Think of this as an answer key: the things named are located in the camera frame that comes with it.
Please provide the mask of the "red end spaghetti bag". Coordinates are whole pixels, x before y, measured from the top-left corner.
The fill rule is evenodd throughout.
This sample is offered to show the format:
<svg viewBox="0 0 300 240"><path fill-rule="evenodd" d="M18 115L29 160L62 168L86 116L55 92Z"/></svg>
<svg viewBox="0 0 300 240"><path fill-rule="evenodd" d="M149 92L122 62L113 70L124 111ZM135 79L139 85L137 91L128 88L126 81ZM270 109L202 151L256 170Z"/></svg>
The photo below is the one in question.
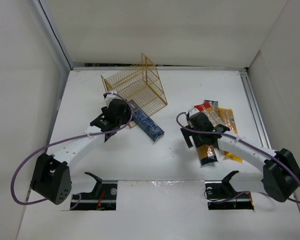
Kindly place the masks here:
<svg viewBox="0 0 300 240"><path fill-rule="evenodd" d="M195 105L194 107L208 117L208 120L211 122L213 127L216 127L217 125L226 126L224 121L219 116L218 101L205 100L202 104Z"/></svg>

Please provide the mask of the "dark blue pasta box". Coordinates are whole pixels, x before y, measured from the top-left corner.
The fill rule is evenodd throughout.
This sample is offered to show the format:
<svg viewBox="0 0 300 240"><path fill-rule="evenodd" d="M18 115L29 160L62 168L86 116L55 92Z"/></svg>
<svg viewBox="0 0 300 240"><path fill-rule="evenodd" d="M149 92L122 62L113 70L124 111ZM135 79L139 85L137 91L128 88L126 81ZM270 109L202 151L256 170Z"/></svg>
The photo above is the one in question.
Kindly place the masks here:
<svg viewBox="0 0 300 240"><path fill-rule="evenodd" d="M165 132L137 105L133 99L129 101L129 104L133 110L133 121L153 142L156 142L159 138L164 136Z"/></svg>

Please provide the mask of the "yellow end spaghetti bag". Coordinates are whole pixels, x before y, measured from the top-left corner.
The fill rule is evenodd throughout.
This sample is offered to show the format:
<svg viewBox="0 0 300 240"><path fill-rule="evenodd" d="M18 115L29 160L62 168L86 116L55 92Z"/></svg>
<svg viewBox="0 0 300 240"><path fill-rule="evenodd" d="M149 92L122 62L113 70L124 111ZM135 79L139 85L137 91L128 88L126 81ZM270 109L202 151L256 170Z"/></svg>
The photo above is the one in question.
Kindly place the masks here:
<svg viewBox="0 0 300 240"><path fill-rule="evenodd" d="M223 121L223 123L225 124L225 126L229 127L231 131L233 131L235 134L238 133L237 131L237 126L235 123L235 118L234 118L234 113L233 110L231 108L218 108L218 115L220 117L220 119ZM239 163L243 162L243 159L234 155L231 152L225 152L225 156L227 158L230 158L234 161L237 161Z"/></svg>

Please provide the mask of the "blue label spaghetti bag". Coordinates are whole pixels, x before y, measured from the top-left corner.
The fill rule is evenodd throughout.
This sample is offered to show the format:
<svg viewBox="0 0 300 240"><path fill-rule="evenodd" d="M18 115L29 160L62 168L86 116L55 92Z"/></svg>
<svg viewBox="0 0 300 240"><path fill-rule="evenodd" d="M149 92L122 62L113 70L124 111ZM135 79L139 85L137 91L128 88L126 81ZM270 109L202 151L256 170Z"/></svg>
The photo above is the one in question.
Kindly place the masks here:
<svg viewBox="0 0 300 240"><path fill-rule="evenodd" d="M196 147L196 152L201 167L218 161L215 149L211 145L202 145Z"/></svg>

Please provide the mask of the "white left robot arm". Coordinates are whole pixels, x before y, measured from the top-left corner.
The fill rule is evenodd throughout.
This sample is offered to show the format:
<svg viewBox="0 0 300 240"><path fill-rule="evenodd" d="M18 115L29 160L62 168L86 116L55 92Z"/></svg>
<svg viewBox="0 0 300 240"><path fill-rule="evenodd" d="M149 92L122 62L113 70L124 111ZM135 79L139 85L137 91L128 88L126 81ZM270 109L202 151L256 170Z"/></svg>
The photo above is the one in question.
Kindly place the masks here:
<svg viewBox="0 0 300 240"><path fill-rule="evenodd" d="M101 114L90 122L83 137L71 140L51 155L42 153L37 158L30 182L31 190L55 205L63 203L74 184L71 175L75 166L92 150L104 146L131 120L132 110L126 100L110 100L108 106L101 109Z"/></svg>

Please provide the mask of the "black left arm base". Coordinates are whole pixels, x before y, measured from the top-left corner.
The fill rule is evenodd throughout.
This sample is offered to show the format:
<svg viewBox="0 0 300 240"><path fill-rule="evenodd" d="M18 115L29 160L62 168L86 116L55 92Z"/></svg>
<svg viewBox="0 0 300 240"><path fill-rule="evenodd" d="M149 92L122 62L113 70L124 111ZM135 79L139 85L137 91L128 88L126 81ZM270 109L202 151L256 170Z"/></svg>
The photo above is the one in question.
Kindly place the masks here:
<svg viewBox="0 0 300 240"><path fill-rule="evenodd" d="M118 181L103 180L91 172L72 180L71 211L115 211Z"/></svg>

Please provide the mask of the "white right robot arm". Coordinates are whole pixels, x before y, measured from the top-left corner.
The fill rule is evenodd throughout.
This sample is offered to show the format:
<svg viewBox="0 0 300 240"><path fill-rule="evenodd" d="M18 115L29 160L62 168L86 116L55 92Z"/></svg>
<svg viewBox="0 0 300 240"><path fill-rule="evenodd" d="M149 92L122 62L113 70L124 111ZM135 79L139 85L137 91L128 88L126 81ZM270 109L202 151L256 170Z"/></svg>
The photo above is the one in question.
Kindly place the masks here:
<svg viewBox="0 0 300 240"><path fill-rule="evenodd" d="M228 202L251 192L284 203L290 201L291 195L300 189L300 167L291 151L257 147L223 124L213 126L207 115L195 108L184 115L188 124L181 125L180 130L189 148L213 146L238 156L258 170L253 173L233 170L226 175L218 183L219 196L213 198L217 203Z"/></svg>

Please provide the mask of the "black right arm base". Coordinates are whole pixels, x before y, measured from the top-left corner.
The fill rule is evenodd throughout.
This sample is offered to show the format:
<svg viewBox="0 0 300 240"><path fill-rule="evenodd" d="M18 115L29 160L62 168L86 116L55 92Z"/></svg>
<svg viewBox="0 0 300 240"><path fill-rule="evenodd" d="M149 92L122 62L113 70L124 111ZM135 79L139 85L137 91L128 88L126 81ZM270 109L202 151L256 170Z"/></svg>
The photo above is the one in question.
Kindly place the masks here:
<svg viewBox="0 0 300 240"><path fill-rule="evenodd" d="M230 180L238 175L235 170L227 174L222 180L206 180L204 197L208 210L254 210L254 203L250 192L235 191Z"/></svg>

